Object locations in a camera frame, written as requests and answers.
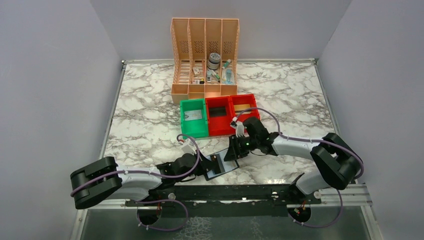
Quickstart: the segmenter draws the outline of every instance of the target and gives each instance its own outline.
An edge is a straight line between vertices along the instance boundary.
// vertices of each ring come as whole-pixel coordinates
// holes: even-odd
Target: gray wall
[[[121,60],[88,0],[0,3],[0,239],[69,239]]]
[[[424,1],[353,0],[318,67],[386,240],[423,239]]]
[[[318,58],[351,0],[91,0],[124,60],[171,59],[171,19],[239,18],[239,58]]]

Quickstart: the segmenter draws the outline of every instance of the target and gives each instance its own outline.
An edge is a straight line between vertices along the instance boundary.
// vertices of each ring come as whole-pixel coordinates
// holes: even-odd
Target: desk organizer
[[[173,18],[171,23],[172,49],[175,70],[171,88],[174,104],[182,100],[204,99],[237,94],[237,54],[239,48],[239,20],[215,18]],[[212,77],[207,82],[207,62],[211,53],[221,56],[216,73],[222,79],[224,63],[230,59],[231,84]],[[195,75],[193,67],[200,71]]]
[[[241,111],[256,106],[253,94],[182,100],[181,131],[195,138],[233,135],[236,133],[230,126],[233,118]],[[250,117],[261,119],[259,111],[254,109],[242,114],[238,120],[243,122]]]

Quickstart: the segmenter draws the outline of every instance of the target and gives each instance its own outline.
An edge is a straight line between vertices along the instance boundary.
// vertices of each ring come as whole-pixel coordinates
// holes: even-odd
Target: white card in green bin
[[[192,121],[202,119],[202,110],[192,110],[184,112],[184,120]]]

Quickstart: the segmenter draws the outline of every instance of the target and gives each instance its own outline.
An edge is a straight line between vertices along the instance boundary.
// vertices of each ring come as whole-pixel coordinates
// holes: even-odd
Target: marble vein pattern
[[[151,167],[182,155],[176,141],[181,133],[180,106],[171,99],[173,74],[170,63],[127,65],[105,156],[114,156],[118,164]],[[279,119],[283,133],[322,138],[334,131],[312,63],[239,63],[237,75],[238,94],[254,94],[257,106]],[[277,130],[271,117],[264,112],[260,116],[270,132]],[[197,142],[204,155],[228,147],[227,137]],[[284,184],[316,169],[311,160],[293,156],[250,154],[238,163],[240,168],[211,181],[200,176],[184,184]]]

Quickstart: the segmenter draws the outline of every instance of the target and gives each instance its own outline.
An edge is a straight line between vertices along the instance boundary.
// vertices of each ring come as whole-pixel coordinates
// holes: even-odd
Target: purple cable
[[[137,214],[137,220],[138,220],[139,226],[146,227],[146,230],[148,230],[148,229],[154,229],[154,230],[163,231],[163,232],[173,232],[173,231],[176,231],[176,230],[181,229],[182,227],[184,227],[184,225],[186,225],[187,221],[189,220],[189,210],[187,210],[187,207],[182,202],[180,202],[178,200],[174,200],[174,199],[163,199],[163,200],[156,200],[156,201],[136,201],[136,202],[137,203],[140,203],[140,204],[157,204],[157,203],[162,203],[162,202],[174,202],[174,203],[177,203],[177,204],[181,205],[182,208],[184,208],[184,211],[185,211],[185,220],[184,220],[184,222],[181,225],[179,225],[177,227],[174,227],[174,228],[160,228],[160,227],[154,227],[154,226],[144,225],[142,223],[142,221],[140,220],[139,215]]]
[[[241,111],[237,116],[236,116],[236,118],[238,119],[244,112],[247,112],[247,111],[250,111],[250,110],[253,110],[253,109],[257,109],[257,110],[261,110],[261,111],[264,111],[265,113],[267,113],[267,114],[269,114],[274,120],[275,120],[275,122],[277,123],[277,129],[278,129],[278,134],[282,137],[282,138],[284,138],[284,139],[291,139],[291,140],[295,140],[295,141],[299,141],[299,142],[304,142],[304,143],[309,143],[309,142],[313,142],[313,143],[323,143],[323,144],[327,144],[327,145],[330,145],[330,146],[333,146],[333,147],[335,147],[335,148],[338,148],[338,149],[340,149],[340,150],[342,150],[342,151],[344,151],[344,152],[346,152],[346,153],[348,153],[348,154],[350,154],[350,155],[352,155],[357,161],[358,161],[358,163],[359,163],[359,166],[360,166],[360,172],[358,173],[358,175],[356,175],[353,179],[358,179],[358,178],[360,178],[361,176],[362,176],[362,174],[364,174],[364,162],[362,161],[362,159],[358,156],[358,155],[356,155],[354,152],[352,152],[351,150],[349,150],[349,149],[347,149],[347,148],[345,148],[345,147],[343,147],[343,146],[340,146],[340,145],[337,145],[337,144],[335,144],[335,143],[332,143],[332,142],[329,142],[329,141],[326,141],[326,140],[322,140],[322,139],[304,139],[304,138],[298,138],[298,137],[289,137],[289,136],[286,136],[286,135],[284,135],[282,132],[281,132],[281,128],[280,128],[280,123],[279,123],[279,121],[278,121],[278,119],[271,113],[271,112],[269,112],[269,111],[267,111],[267,110],[265,110],[265,109],[263,109],[263,108],[260,108],[260,107],[250,107],[250,108],[247,108],[247,109],[245,109],[245,110],[243,110],[243,111]]]
[[[194,163],[193,167],[189,171],[187,171],[186,173],[180,174],[180,175],[175,175],[175,176],[172,176],[172,175],[163,175],[163,174],[159,174],[159,173],[155,173],[155,172],[149,172],[149,171],[144,171],[144,170],[128,170],[128,173],[130,173],[130,174],[150,174],[150,175],[153,175],[153,176],[157,176],[157,177],[161,177],[161,178],[166,178],[166,179],[178,179],[178,178],[182,178],[182,177],[188,176],[191,172],[193,172],[195,170],[195,168],[199,164],[199,161],[200,161],[200,149],[199,149],[199,146],[197,145],[195,139],[193,137],[187,135],[187,134],[182,134],[182,133],[181,134],[178,134],[176,136],[176,140],[178,141],[179,140],[178,138],[181,137],[181,136],[184,136],[184,137],[187,137],[188,139],[190,139],[193,142],[194,146],[196,147],[197,159],[196,159],[196,162]],[[79,191],[87,188],[89,185],[91,185],[91,184],[93,184],[93,183],[95,183],[95,182],[97,182],[99,180],[102,180],[103,178],[109,177],[111,175],[123,174],[125,172],[126,171],[124,171],[124,170],[111,171],[111,172],[105,173],[103,175],[100,175],[100,176],[98,176],[96,178],[93,178],[90,181],[88,181],[88,182],[82,184],[81,186],[75,188],[70,193],[70,196],[71,197],[74,197],[74,195],[76,193],[78,193]]]
[[[293,219],[293,222],[295,222],[295,223],[297,223],[297,224],[299,224],[299,225],[302,225],[302,226],[304,226],[304,227],[314,228],[314,229],[321,229],[321,228],[330,227],[331,225],[333,225],[333,224],[337,223],[337,221],[340,219],[340,216],[342,216],[342,213],[343,213],[343,200],[342,200],[342,194],[340,193],[340,191],[339,191],[339,190],[337,190],[337,189],[336,189],[336,191],[337,191],[337,193],[338,193],[338,197],[340,198],[340,211],[338,212],[338,215],[334,218],[334,220],[333,220],[333,221],[331,221],[331,222],[329,222],[329,223],[327,223],[327,224],[324,224],[324,225],[311,225],[311,224],[307,224],[307,223],[299,222],[299,221],[295,220],[295,219],[292,217],[292,215],[290,215],[290,214],[289,214],[288,216],[289,216],[291,219]]]

